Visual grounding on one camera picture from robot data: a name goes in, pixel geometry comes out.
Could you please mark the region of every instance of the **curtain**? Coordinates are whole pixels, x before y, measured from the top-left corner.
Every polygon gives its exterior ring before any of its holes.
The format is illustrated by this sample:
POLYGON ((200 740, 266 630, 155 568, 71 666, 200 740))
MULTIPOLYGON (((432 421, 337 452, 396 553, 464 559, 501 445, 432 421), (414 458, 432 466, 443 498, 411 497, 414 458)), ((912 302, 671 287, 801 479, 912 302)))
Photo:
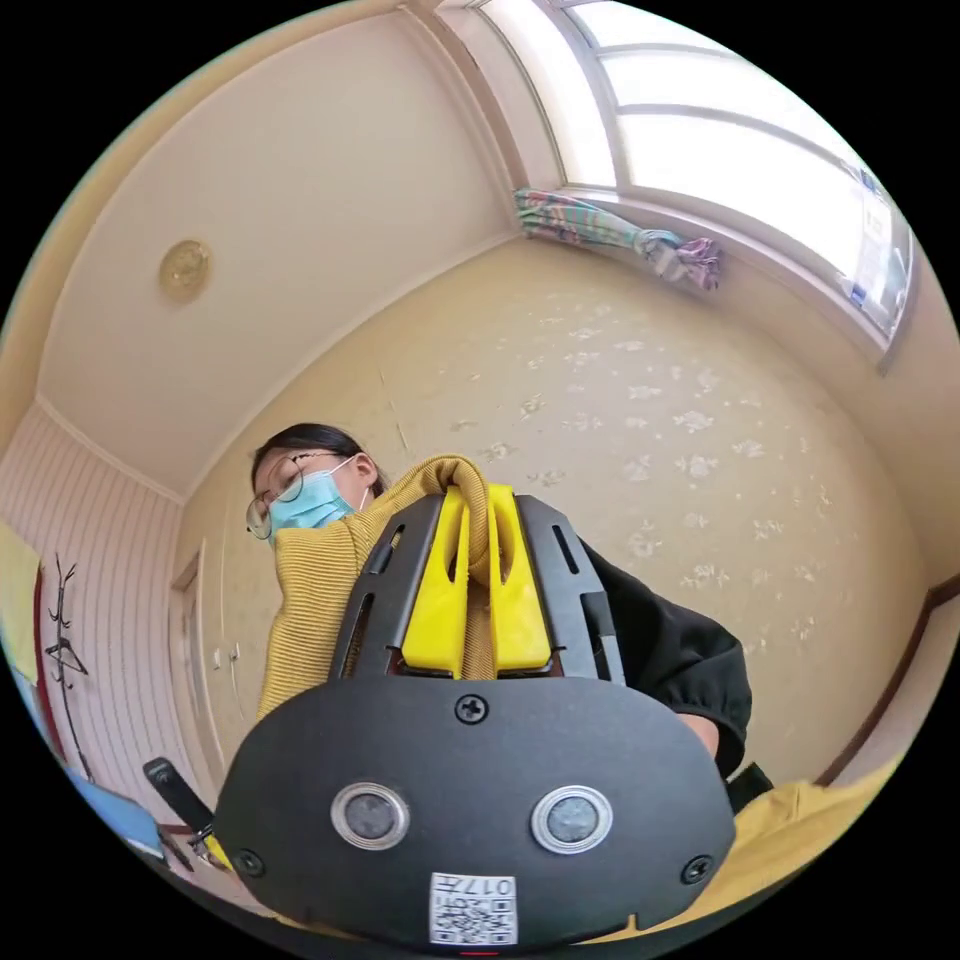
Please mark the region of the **curtain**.
POLYGON ((582 247, 632 250, 671 283, 686 279, 703 290, 719 286, 720 251, 713 240, 684 240, 670 230, 645 230, 616 214, 559 193, 514 192, 517 216, 527 236, 582 247))

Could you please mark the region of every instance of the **qr code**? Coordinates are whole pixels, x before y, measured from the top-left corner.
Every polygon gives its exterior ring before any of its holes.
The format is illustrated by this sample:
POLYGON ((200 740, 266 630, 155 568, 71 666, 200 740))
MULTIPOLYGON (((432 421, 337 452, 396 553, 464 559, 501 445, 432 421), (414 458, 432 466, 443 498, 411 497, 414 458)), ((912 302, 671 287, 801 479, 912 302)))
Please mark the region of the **qr code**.
POLYGON ((515 944, 516 880, 433 874, 430 878, 430 942, 456 947, 515 944))

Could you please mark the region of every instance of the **sweater sleeve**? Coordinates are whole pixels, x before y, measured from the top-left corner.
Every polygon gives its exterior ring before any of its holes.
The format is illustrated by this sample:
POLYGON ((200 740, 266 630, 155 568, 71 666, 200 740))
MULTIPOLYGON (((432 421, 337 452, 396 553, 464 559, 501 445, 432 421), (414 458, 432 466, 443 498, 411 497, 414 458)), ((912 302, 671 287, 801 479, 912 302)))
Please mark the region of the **sweater sleeve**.
POLYGON ((712 720, 717 767, 729 777, 743 760, 753 699, 740 642, 583 546, 607 592, 627 685, 677 713, 712 720))

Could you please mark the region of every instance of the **coat rack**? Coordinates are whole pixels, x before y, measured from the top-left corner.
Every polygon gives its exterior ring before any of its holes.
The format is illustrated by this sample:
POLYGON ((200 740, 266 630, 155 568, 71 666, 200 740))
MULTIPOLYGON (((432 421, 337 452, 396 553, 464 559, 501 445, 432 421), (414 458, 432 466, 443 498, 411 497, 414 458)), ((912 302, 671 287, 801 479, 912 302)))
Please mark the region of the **coat rack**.
POLYGON ((83 751, 80 749, 80 741, 77 739, 77 731, 73 726, 73 717, 70 715, 70 704, 67 700, 67 691, 73 689, 73 684, 67 682, 66 670, 75 670, 77 673, 83 674, 83 676, 89 676, 87 673, 87 668, 83 665, 83 661, 77 655, 77 651, 73 649, 73 645, 70 643, 69 639, 64 635, 64 630, 70 629, 70 621, 67 620, 63 615, 63 598, 67 589, 67 584, 73 578, 74 573, 76 572, 77 565, 74 564, 64 576, 63 568, 60 566, 60 554, 57 555, 57 577, 59 578, 59 587, 57 589, 57 611, 56 613, 53 610, 47 609, 47 613, 50 614, 50 619, 57 625, 57 642, 52 646, 45 648, 44 653, 52 657, 57 664, 56 672, 53 674, 53 679, 56 683, 60 684, 60 693, 63 697, 63 710, 67 715, 67 723, 70 725, 70 735, 73 737, 73 744, 77 750, 77 756, 80 758, 80 763, 83 765, 83 772, 87 775, 87 779, 91 783, 96 783, 93 779, 93 774, 90 772, 90 765, 87 763, 87 758, 83 755, 83 751))

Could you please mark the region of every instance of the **white striped wallpaper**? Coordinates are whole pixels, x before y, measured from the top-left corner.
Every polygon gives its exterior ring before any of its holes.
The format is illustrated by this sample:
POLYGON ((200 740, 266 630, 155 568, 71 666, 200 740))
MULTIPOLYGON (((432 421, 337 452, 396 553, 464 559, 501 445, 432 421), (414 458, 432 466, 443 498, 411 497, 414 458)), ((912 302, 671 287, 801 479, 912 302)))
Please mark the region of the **white striped wallpaper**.
MULTIPOLYGON (((56 642, 56 552, 67 587, 67 636, 90 672, 68 672, 81 748, 101 786, 179 822, 147 784, 144 762, 164 755, 188 780, 174 709, 167 610, 180 507, 105 463, 34 404, 0 460, 0 516, 42 557, 41 632, 56 642)), ((51 676, 52 661, 42 665, 51 676)), ((67 760, 82 773, 60 689, 50 701, 67 760)))

